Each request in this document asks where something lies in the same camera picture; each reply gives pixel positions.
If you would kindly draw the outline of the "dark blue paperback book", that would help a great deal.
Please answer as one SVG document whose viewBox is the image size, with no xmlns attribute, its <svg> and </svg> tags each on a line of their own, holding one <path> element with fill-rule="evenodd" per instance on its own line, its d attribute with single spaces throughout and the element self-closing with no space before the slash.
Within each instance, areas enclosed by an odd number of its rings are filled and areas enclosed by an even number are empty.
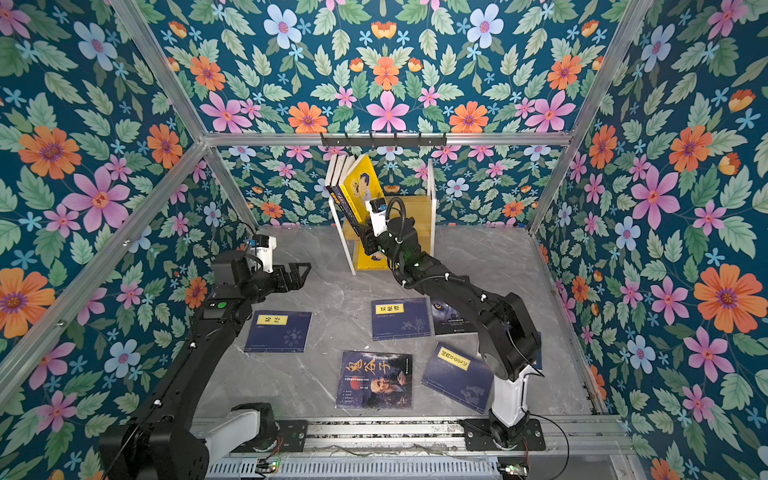
<svg viewBox="0 0 768 480">
<path fill-rule="evenodd" d="M 335 178 L 333 185 L 331 186 L 328 191 L 330 192 L 331 198 L 336 202 L 336 204 L 341 208 L 343 214 L 345 215 L 348 224 L 350 225 L 350 228 L 353 230 L 355 234 L 358 234 L 358 218 L 355 214 L 355 210 L 352 206 L 351 201 L 347 198 L 347 195 L 342 190 L 342 178 L 344 177 L 343 172 L 345 170 L 347 161 L 349 157 L 346 155 L 346 160 L 343 166 L 339 166 L 339 168 L 336 170 Z"/>
</svg>

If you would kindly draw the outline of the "yellow cartoon boy book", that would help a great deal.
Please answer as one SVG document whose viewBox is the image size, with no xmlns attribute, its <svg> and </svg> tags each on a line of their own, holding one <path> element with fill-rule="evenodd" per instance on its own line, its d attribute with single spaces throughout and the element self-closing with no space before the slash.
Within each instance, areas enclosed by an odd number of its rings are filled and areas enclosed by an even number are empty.
<svg viewBox="0 0 768 480">
<path fill-rule="evenodd" d="M 358 221 L 369 221 L 366 203 L 384 196 L 373 162 L 368 155 L 348 156 L 342 178 L 342 190 L 351 201 Z"/>
</svg>

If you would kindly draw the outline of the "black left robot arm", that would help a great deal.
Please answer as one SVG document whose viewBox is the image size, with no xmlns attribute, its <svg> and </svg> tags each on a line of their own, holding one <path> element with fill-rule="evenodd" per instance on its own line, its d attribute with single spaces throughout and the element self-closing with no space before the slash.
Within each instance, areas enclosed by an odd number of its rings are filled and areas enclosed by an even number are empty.
<svg viewBox="0 0 768 480">
<path fill-rule="evenodd" d="M 171 366 L 124 425 L 99 437 L 108 479 L 202 479 L 219 454 L 192 432 L 199 400 L 218 362 L 269 295 L 301 289 L 308 262 L 267 268 L 256 255 L 231 250 L 211 265 L 214 285 L 193 315 Z"/>
</svg>

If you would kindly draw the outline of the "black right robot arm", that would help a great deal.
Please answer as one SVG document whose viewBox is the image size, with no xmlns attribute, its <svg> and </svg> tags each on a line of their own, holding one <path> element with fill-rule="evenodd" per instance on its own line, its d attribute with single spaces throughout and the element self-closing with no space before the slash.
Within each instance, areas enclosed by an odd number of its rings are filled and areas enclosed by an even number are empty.
<svg viewBox="0 0 768 480">
<path fill-rule="evenodd" d="M 512 448 L 530 417 L 529 377 L 542 374 L 534 365 L 541 336 L 522 298 L 484 290 L 426 253 L 400 198 L 371 200 L 366 209 L 370 218 L 356 226 L 365 253 L 383 254 L 402 288 L 447 304 L 475 327 L 479 355 L 494 374 L 489 436 L 498 447 Z"/>
</svg>

